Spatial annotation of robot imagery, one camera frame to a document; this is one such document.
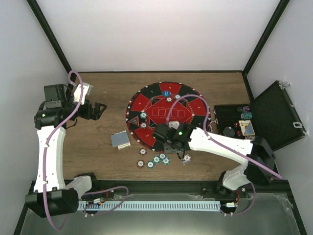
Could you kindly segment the blue backed card deck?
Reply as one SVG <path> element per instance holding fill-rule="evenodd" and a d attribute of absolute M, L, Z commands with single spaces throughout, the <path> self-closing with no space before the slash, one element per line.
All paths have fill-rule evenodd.
<path fill-rule="evenodd" d="M 129 138 L 126 131 L 115 133 L 111 135 L 111 142 L 113 147 L 119 147 L 129 143 Z"/>

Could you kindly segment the teal 50 chip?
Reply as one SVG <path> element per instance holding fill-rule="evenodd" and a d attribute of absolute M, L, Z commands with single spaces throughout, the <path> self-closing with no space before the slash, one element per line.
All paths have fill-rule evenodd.
<path fill-rule="evenodd" d="M 146 118 L 147 117 L 147 113 L 146 112 L 142 112 L 139 116 L 140 116 L 140 118 Z"/>

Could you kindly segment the red 100 chip off mat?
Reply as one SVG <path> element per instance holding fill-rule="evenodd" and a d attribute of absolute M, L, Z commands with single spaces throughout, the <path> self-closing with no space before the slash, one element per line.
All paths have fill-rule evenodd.
<path fill-rule="evenodd" d="M 142 149 L 140 149 L 139 153 L 140 153 L 140 155 L 145 155 L 147 153 L 147 150 L 142 148 Z"/>

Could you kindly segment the blue small blind button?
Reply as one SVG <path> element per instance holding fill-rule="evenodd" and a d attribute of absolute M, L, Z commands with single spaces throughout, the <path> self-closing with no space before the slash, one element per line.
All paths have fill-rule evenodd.
<path fill-rule="evenodd" d="M 169 97 L 169 96 L 171 95 L 171 92 L 170 92 L 170 91 L 163 91 L 163 92 L 162 92 L 162 95 L 163 95 L 164 97 Z"/>

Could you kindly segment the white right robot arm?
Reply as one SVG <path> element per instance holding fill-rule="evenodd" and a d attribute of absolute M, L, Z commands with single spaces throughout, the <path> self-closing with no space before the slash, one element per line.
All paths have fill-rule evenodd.
<path fill-rule="evenodd" d="M 208 133 L 185 123 L 177 128 L 158 124 L 152 136 L 176 152 L 208 152 L 237 162 L 238 167 L 220 175 L 217 191 L 222 197 L 229 197 L 234 191 L 250 183 L 268 186 L 272 177 L 281 178 L 274 171 L 275 154 L 268 142 L 261 137 L 256 137 L 253 141 L 234 139 Z"/>

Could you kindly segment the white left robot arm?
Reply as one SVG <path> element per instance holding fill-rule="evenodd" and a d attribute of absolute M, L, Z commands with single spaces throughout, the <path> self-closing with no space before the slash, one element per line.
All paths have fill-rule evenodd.
<path fill-rule="evenodd" d="M 39 139 L 38 173 L 33 191 L 25 197 L 25 204 L 36 215 L 46 217 L 73 213 L 77 211 L 79 199 L 86 194 L 90 198 L 100 192 L 93 172 L 82 173 L 66 184 L 63 176 L 63 146 L 66 135 L 67 117 L 71 120 L 84 118 L 98 120 L 106 110 L 106 105 L 92 105 L 86 96 L 92 85 L 78 85 L 69 96 L 65 84 L 44 87 L 43 101 L 34 116 L 35 128 Z"/>

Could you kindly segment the red poker chip stack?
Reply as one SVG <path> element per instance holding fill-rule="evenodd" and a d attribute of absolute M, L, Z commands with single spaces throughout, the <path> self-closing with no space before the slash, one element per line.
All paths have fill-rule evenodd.
<path fill-rule="evenodd" d="M 143 168 L 145 166 L 145 162 L 143 160 L 139 160 L 137 161 L 136 166 L 138 168 Z"/>

